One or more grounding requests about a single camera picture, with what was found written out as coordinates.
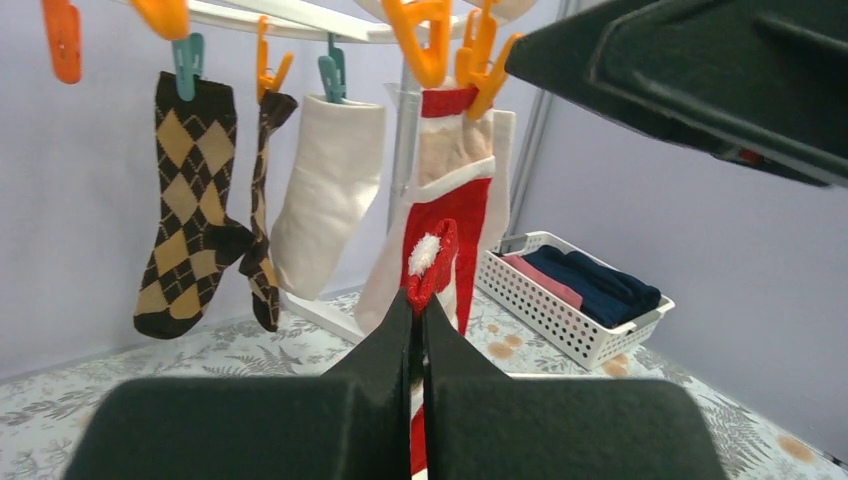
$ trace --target drying rack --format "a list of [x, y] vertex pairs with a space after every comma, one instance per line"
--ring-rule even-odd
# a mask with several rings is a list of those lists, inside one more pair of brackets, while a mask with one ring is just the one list
[[[130, 3], [129, 0], [113, 1], [123, 4]], [[226, 1], [228, 4], [249, 10], [213, 5], [199, 0], [188, 0], [186, 3], [191, 21], [253, 33], [256, 31], [259, 18], [266, 15], [268, 17], [266, 35], [324, 42], [327, 40], [327, 33], [333, 33], [336, 35], [335, 41], [338, 43], [397, 43], [391, 25], [369, 22], [301, 0]], [[465, 1], [474, 5], [480, 3], [479, 0]], [[374, 17], [386, 21], [380, 0], [355, 0], [355, 2]], [[504, 25], [523, 15], [535, 3], [536, 0], [504, 1], [494, 5], [492, 14], [498, 20], [498, 24]], [[569, 0], [562, 2], [562, 4], [571, 3], [573, 2]], [[451, 39], [462, 38], [467, 23], [468, 14], [452, 16]], [[423, 25], [419, 26], [416, 34], [419, 40], [425, 43], [429, 34], [428, 28]], [[404, 62], [397, 99], [397, 129], [389, 193], [389, 224], [394, 218], [398, 201], [404, 194], [412, 173], [418, 139], [420, 101], [420, 86]], [[534, 111], [537, 109], [538, 103], [539, 94], [537, 94], [537, 100], [534, 103]], [[353, 317], [338, 308], [320, 300], [305, 300], [284, 290], [280, 291], [280, 298], [283, 305], [292, 313], [345, 340], [359, 343], [365, 336]]]

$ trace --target yellow-orange clip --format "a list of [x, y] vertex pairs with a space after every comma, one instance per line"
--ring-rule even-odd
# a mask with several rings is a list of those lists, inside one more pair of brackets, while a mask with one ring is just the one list
[[[498, 22], [491, 16], [493, 3], [500, 0], [485, 0], [483, 10], [475, 9], [468, 15], [468, 23], [465, 26], [465, 37], [456, 52], [455, 69], [456, 81], [460, 87], [474, 85], [478, 93], [471, 104], [466, 115], [471, 120], [479, 120], [486, 110], [492, 107], [495, 97], [503, 87], [507, 79], [505, 70], [506, 59], [516, 40], [521, 37], [516, 33], [509, 37], [498, 55], [497, 61], [487, 73], [489, 57], [495, 44], [495, 35], [498, 32]], [[477, 28], [477, 36], [473, 35], [474, 20], [480, 15], [480, 24]]]
[[283, 85], [283, 80], [289, 73], [294, 55], [289, 52], [280, 61], [280, 68], [273, 77], [268, 75], [268, 42], [265, 41], [265, 31], [268, 30], [268, 17], [259, 17], [259, 46], [256, 51], [256, 102], [262, 103], [265, 90], [278, 92]]
[[50, 60], [56, 78], [74, 84], [82, 78], [79, 10], [69, 0], [41, 0]]
[[186, 0], [130, 0], [147, 25], [165, 40], [182, 40], [189, 34]]
[[[389, 24], [395, 32], [406, 63], [424, 88], [442, 86], [448, 73], [451, 0], [419, 0], [403, 4], [401, 0], [382, 0]], [[415, 28], [430, 22], [426, 48], [419, 44]]]

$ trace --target patterned tablecloth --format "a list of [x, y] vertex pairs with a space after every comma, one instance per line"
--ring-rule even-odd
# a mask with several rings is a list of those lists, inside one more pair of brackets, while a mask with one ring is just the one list
[[[331, 303], [350, 310], [357, 295]], [[0, 385], [0, 473], [4, 480], [61, 478], [74, 445], [103, 395], [147, 375], [317, 375], [352, 344], [285, 313], [268, 334], [253, 319], [182, 339], [84, 361]], [[506, 372], [665, 378], [684, 386], [712, 429], [733, 479], [848, 480], [848, 473], [756, 413], [642, 347], [585, 372], [497, 304], [477, 295], [468, 337]]]

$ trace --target pink cloth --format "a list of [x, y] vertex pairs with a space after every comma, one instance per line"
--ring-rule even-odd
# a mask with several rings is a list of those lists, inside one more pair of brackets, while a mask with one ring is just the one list
[[527, 263], [527, 260], [524, 260], [518, 255], [504, 256], [501, 257], [501, 260], [509, 264], [512, 268], [518, 270], [525, 277], [536, 282], [540, 287], [551, 292], [553, 296], [571, 305], [577, 310], [580, 310], [580, 307], [583, 305], [583, 297], [580, 296], [579, 293], [575, 292], [567, 285], [551, 280], [550, 277], [536, 270], [536, 267], [530, 265]]

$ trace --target wall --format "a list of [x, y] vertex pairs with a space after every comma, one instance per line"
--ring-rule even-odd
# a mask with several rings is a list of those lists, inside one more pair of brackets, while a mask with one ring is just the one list
[[547, 230], [677, 303], [648, 347], [848, 458], [848, 190], [644, 138], [557, 99], [518, 231]]
[[[40, 2], [0, 2], [0, 379], [147, 341], [131, 325], [141, 273], [155, 238], [158, 180], [153, 94], [158, 72], [173, 70], [170, 45], [128, 7], [75, 0], [82, 18], [83, 79], [58, 82], [50, 69]], [[368, 18], [350, 0], [315, 2]], [[470, 7], [457, 2], [456, 11]], [[502, 39], [548, 23], [539, 5]], [[230, 215], [249, 225], [256, 149], [256, 37], [195, 25], [206, 38], [206, 77], [233, 86], [240, 118]], [[326, 44], [270, 39], [269, 63], [295, 62], [283, 91], [320, 91], [315, 60]], [[390, 105], [383, 83], [397, 82], [396, 45], [344, 47], [349, 97]], [[516, 151], [536, 89], [508, 82], [501, 108], [519, 113]], [[377, 254], [388, 209], [395, 112], [389, 109], [383, 189], [349, 243], [327, 288], [361, 284]], [[273, 137], [269, 222], [282, 206], [299, 115]], [[231, 269], [202, 325], [250, 313], [244, 277]]]

